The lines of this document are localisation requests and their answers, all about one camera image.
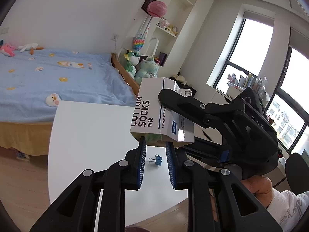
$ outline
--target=finger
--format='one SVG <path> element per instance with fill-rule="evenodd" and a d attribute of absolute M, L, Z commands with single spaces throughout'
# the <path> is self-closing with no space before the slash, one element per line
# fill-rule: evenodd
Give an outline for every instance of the finger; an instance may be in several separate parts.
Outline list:
<path fill-rule="evenodd" d="M 264 207 L 268 207 L 273 198 L 272 183 L 267 177 L 252 176 L 241 181 L 244 186 L 260 201 Z"/>
<path fill-rule="evenodd" d="M 214 220 L 217 222 L 218 221 L 217 210 L 216 210 L 215 199 L 214 199 L 213 196 L 211 196 L 211 208 L 212 208 L 212 211 L 213 211 Z"/>
<path fill-rule="evenodd" d="M 268 193 L 272 190 L 271 180 L 267 177 L 254 175 L 246 180 L 242 180 L 241 182 L 253 194 Z"/>

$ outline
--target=window frame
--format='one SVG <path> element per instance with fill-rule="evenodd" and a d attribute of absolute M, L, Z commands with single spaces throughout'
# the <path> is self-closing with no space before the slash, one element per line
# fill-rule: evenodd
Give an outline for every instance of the window frame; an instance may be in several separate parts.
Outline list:
<path fill-rule="evenodd" d="M 243 28 L 244 28 L 244 26 L 245 26 L 245 22 L 246 22 L 246 19 L 243 18 L 243 20 L 242 20 L 242 22 L 241 22 L 241 25 L 240 25 L 240 28 L 239 28 L 239 30 L 238 30 L 238 33 L 237 33 L 237 35 L 236 35 L 236 39 L 235 39 L 235 41 L 234 41 L 234 43 L 233 43 L 233 45 L 232 45 L 232 48 L 231 48 L 231 50 L 230 50 L 230 53 L 228 54 L 228 57 L 227 57 L 227 59 L 225 60 L 224 65 L 223 65 L 223 67 L 222 67 L 222 69 L 221 69 L 221 71 L 220 71 L 218 77 L 216 78 L 216 80 L 215 80 L 215 82 L 214 82 L 213 88 L 215 88 L 215 89 L 217 89 L 217 85 L 218 85 L 220 79 L 222 78 L 222 75 L 223 75 L 223 73 L 224 73 L 224 71 L 225 71 L 225 69 L 226 69 L 226 67 L 227 67 L 228 65 L 234 67 L 234 68 L 237 69 L 237 70 L 242 71 L 242 72 L 245 73 L 246 75 L 248 75 L 248 74 L 250 73 L 250 72 L 247 71 L 246 69 L 244 69 L 244 68 L 242 68 L 242 67 L 240 67 L 240 66 L 238 66 L 238 65 L 236 65 L 236 64 L 234 64 L 234 63 L 232 63 L 232 62 L 230 62 L 230 58 L 232 57 L 233 52 L 234 52 L 234 50 L 235 50 L 235 48 L 236 48 L 236 45 L 237 45 L 238 40 L 239 40 L 239 38 L 240 38 L 241 32 L 243 31 Z M 256 79 L 257 75 L 252 74 L 252 73 L 251 73 L 251 75 L 254 77 L 254 79 Z"/>
<path fill-rule="evenodd" d="M 291 54 L 292 54 L 292 47 L 289 46 L 288 48 L 288 52 L 286 55 L 286 59 L 285 59 L 285 63 L 281 72 L 281 75 L 279 77 L 279 81 L 276 85 L 276 88 L 270 98 L 269 104 L 266 105 L 265 107 L 265 111 L 268 110 L 268 108 L 271 105 L 271 102 L 273 101 L 275 95 L 278 95 L 280 98 L 283 99 L 283 101 L 285 101 L 304 121 L 304 125 L 302 126 L 301 130 L 299 131 L 298 135 L 296 136 L 296 139 L 294 140 L 294 142 L 292 143 L 292 145 L 290 146 L 290 148 L 286 148 L 285 145 L 278 139 L 278 142 L 280 143 L 280 145 L 282 147 L 284 147 L 284 149 L 288 152 L 289 155 L 291 155 L 291 152 L 293 151 L 294 147 L 296 146 L 297 142 L 299 141 L 300 137 L 302 136 L 302 134 L 304 133 L 305 129 L 307 126 L 309 126 L 309 114 L 304 110 L 304 108 L 302 108 L 300 106 L 300 104 L 298 104 L 296 102 L 295 99 L 293 99 L 289 94 L 287 94 L 284 90 L 281 89 L 283 80 L 285 78 L 287 69 L 289 67 L 289 62 L 291 59 Z"/>

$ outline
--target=human hand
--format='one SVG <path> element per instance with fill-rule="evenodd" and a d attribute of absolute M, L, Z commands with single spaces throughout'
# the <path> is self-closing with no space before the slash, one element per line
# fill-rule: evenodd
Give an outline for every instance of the human hand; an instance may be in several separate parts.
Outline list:
<path fill-rule="evenodd" d="M 241 183 L 260 201 L 260 203 L 267 208 L 273 198 L 272 183 L 267 177 L 254 175 Z"/>

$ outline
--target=teal plush toy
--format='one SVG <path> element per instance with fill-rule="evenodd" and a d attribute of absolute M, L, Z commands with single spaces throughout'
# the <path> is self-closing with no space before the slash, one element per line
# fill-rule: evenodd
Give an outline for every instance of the teal plush toy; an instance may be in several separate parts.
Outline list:
<path fill-rule="evenodd" d="M 156 78 L 159 65 L 153 57 L 149 57 L 141 62 L 141 69 L 135 75 L 135 81 L 141 85 L 143 78 Z"/>
<path fill-rule="evenodd" d="M 139 54 L 135 51 L 129 51 L 129 53 L 124 54 L 124 57 L 128 60 L 125 67 L 125 70 L 129 75 L 134 79 L 136 68 L 135 66 L 139 63 Z"/>

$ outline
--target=cardboard box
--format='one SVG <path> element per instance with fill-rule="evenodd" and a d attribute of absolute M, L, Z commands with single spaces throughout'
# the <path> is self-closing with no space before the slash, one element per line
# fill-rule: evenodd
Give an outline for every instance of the cardboard box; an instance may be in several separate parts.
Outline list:
<path fill-rule="evenodd" d="M 192 95 L 191 90 L 180 89 L 171 79 L 143 78 L 130 133 L 137 140 L 145 134 L 161 135 L 160 140 L 148 140 L 150 146 L 165 147 L 166 141 L 173 141 L 175 147 L 194 143 L 194 123 L 160 104 L 158 95 L 162 89 L 172 89 L 185 97 Z"/>

